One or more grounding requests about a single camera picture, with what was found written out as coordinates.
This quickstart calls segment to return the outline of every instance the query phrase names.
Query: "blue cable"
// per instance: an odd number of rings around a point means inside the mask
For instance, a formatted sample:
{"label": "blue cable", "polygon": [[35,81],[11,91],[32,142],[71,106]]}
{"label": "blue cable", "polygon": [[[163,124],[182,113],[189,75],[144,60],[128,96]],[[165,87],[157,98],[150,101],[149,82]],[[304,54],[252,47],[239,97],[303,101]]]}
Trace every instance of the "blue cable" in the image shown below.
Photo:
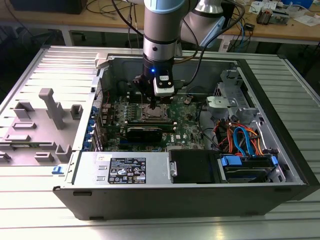
{"label": "blue cable", "polygon": [[242,47],[244,46],[244,39],[245,39],[244,26],[242,26],[242,23],[239,21],[238,21],[238,24],[240,24],[240,26],[241,26],[242,39],[241,39],[240,47],[235,51],[236,53],[238,53],[240,51],[240,49],[242,49]]}
{"label": "blue cable", "polygon": [[254,153],[254,150],[252,149],[251,145],[250,145],[250,137],[249,137],[249,134],[247,132],[247,130],[242,127],[242,126],[238,126],[234,132],[233,132],[233,142],[234,142],[234,145],[235,147],[242,153],[242,156],[245,156],[246,153],[245,151],[239,146],[238,144],[238,138],[237,138],[237,133],[239,131],[242,131],[244,133],[244,137],[245,137],[245,143],[246,143],[246,148],[248,149],[248,153],[249,155],[252,155],[254,156],[255,153]]}

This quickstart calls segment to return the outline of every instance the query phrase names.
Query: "side panel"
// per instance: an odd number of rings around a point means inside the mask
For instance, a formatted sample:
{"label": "side panel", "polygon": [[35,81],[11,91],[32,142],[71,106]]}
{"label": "side panel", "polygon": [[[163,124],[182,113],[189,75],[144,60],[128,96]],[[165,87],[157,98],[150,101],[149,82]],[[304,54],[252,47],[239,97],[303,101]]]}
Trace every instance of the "side panel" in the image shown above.
{"label": "side panel", "polygon": [[59,189],[54,194],[80,220],[264,215],[304,186]]}
{"label": "side panel", "polygon": [[272,103],[270,102],[265,91],[261,87],[260,83],[258,82],[256,76],[250,69],[247,62],[242,59],[238,60],[238,62],[243,74],[245,75],[248,81],[248,87],[251,88],[252,93],[256,96],[259,105],[261,106],[264,114],[268,118],[269,123],[272,126],[274,132],[276,133],[281,145],[285,149],[286,154],[290,158],[301,180],[308,185],[306,191],[301,191],[301,193],[298,196],[296,196],[295,199],[292,199],[301,200],[318,190],[320,188],[320,183],[317,180],[314,173],[312,172],[310,166],[308,165],[304,156],[300,152],[298,146],[291,137],[290,133],[288,132],[286,126],[280,119],[278,113],[276,112],[275,108],[273,107]]}

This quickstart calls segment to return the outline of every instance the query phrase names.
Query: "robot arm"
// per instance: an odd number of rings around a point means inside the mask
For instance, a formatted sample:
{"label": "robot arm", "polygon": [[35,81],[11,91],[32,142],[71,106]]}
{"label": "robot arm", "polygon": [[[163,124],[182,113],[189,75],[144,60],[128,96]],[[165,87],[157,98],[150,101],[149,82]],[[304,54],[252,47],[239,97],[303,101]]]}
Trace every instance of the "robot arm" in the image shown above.
{"label": "robot arm", "polygon": [[155,102],[176,92],[172,68],[178,39],[195,43],[182,19],[199,45],[204,46],[222,28],[225,18],[221,0],[144,0],[144,5],[143,68],[142,75],[133,83]]}

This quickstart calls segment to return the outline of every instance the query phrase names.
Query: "black box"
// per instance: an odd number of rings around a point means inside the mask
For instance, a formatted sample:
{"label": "black box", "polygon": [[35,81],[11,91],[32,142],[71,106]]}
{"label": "black box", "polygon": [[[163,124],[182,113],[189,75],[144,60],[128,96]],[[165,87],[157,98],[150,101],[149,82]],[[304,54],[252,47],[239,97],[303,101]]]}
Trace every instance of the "black box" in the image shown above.
{"label": "black box", "polygon": [[16,11],[80,14],[88,0],[10,0]]}

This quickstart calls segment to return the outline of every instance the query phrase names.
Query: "gray plastic part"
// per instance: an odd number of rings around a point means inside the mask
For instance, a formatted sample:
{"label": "gray plastic part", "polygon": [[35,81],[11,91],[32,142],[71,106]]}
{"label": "gray plastic part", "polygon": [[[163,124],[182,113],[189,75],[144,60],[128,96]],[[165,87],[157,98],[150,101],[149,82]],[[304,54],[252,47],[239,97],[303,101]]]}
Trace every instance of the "gray plastic part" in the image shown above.
{"label": "gray plastic part", "polygon": [[51,152],[36,152],[34,158],[38,162],[53,162],[55,160]]}
{"label": "gray plastic part", "polygon": [[54,91],[52,88],[42,88],[39,93],[39,98],[41,98],[46,107],[48,108],[48,112],[51,115],[51,118],[56,126],[56,129],[62,130],[65,127],[65,123],[61,117],[61,112],[57,108],[57,104],[53,98]]}
{"label": "gray plastic part", "polygon": [[1,163],[7,163],[10,161],[10,159],[11,159],[11,157],[7,153],[0,152],[0,162]]}
{"label": "gray plastic part", "polygon": [[[46,110],[35,108],[34,111],[28,112],[32,122],[36,123],[36,128],[14,129],[15,123],[21,123],[20,119],[15,118],[4,136],[29,135],[31,140],[26,144],[21,141],[18,142],[20,144],[15,144],[2,139],[1,141],[5,143],[0,144],[0,151],[7,153],[11,160],[0,162],[0,166],[53,166],[61,163],[56,156],[57,146],[61,145],[63,150],[66,150],[68,145],[72,147],[80,121],[73,120],[69,108],[64,109],[63,122],[65,127],[63,130],[57,130],[54,121],[48,118]],[[36,161],[36,152],[50,152],[54,157],[54,162]]]}
{"label": "gray plastic part", "polygon": [[[65,111],[64,111],[64,109],[62,108],[61,103],[60,103],[60,102],[56,102],[55,104],[56,104],[56,108],[58,109],[58,112],[60,113],[61,117],[63,118],[64,115],[65,115]],[[48,117],[49,117],[50,119],[52,119],[49,110],[46,110],[46,114],[48,115]]]}
{"label": "gray plastic part", "polygon": [[70,109],[70,113],[73,120],[80,120],[84,109],[82,105],[72,105]]}
{"label": "gray plastic part", "polygon": [[31,106],[30,102],[19,101],[18,104],[13,109],[13,111],[15,112],[16,116],[23,121],[23,120],[30,120],[30,116],[28,112],[33,112],[34,109]]}
{"label": "gray plastic part", "polygon": [[57,148],[57,144],[53,141],[50,144],[39,144],[39,147],[42,150],[55,150]]}
{"label": "gray plastic part", "polygon": [[17,141],[17,142],[29,142],[31,137],[25,134],[8,134],[4,140],[5,141]]}
{"label": "gray plastic part", "polygon": [[66,147],[66,151],[63,150],[61,145],[58,145],[55,151],[55,155],[58,157],[60,162],[68,163],[72,154],[72,148],[70,145]]}
{"label": "gray plastic part", "polygon": [[12,126],[15,130],[35,129],[37,125],[34,122],[15,122]]}

